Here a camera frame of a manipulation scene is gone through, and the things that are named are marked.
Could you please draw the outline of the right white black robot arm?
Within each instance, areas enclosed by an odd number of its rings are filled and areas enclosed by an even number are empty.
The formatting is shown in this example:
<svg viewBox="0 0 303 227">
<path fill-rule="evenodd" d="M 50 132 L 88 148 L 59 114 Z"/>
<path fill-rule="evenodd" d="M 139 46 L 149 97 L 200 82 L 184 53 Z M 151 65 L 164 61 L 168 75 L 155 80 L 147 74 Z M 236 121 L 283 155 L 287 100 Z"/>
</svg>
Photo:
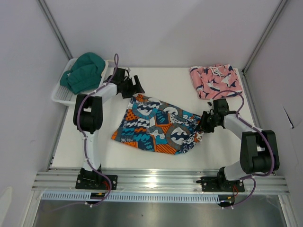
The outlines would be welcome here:
<svg viewBox="0 0 303 227">
<path fill-rule="evenodd" d="M 268 176 L 280 167 L 276 135 L 272 130 L 257 128 L 231 111 L 227 100 L 217 99 L 208 103 L 211 110 L 203 112 L 197 129 L 213 133 L 223 127 L 241 140 L 240 159 L 219 169 L 215 177 L 203 176 L 197 181 L 204 192 L 231 192 L 234 188 L 244 191 L 243 180 L 253 176 Z"/>
</svg>

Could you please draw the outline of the blue patterned shorts pile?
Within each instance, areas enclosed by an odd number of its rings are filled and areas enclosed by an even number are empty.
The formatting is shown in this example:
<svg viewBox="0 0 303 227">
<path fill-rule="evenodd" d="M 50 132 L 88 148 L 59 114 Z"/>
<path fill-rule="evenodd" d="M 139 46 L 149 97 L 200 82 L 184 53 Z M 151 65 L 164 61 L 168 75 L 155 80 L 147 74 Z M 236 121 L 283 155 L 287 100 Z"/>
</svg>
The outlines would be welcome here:
<svg viewBox="0 0 303 227">
<path fill-rule="evenodd" d="M 185 154 L 202 140 L 201 117 L 175 105 L 133 96 L 111 139 L 144 151 Z"/>
</svg>

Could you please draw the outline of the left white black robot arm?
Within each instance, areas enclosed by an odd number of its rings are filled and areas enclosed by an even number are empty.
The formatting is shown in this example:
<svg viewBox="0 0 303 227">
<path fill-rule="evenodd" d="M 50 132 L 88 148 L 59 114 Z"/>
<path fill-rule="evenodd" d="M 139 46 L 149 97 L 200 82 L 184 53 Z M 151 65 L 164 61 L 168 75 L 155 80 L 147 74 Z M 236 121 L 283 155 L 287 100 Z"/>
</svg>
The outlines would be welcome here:
<svg viewBox="0 0 303 227">
<path fill-rule="evenodd" d="M 103 183 L 101 159 L 98 153 L 98 133 L 103 124 L 103 104 L 110 98 L 121 94 L 122 98 L 144 93 L 139 77 L 130 77 L 129 70 L 116 68 L 100 87 L 89 94 L 78 94 L 73 114 L 73 123 L 82 134 L 84 161 L 80 170 L 79 182 L 92 189 L 98 189 Z"/>
</svg>

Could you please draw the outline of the pink shark print shorts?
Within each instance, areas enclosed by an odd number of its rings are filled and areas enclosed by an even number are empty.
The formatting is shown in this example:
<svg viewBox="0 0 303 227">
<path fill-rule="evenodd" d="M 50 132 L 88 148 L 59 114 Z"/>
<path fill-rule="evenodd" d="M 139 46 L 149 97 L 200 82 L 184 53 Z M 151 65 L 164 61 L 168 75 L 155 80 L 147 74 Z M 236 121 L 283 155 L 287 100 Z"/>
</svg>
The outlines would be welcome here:
<svg viewBox="0 0 303 227">
<path fill-rule="evenodd" d="M 200 99 L 216 100 L 242 93 L 236 70 L 230 65 L 193 66 L 189 75 Z"/>
</svg>

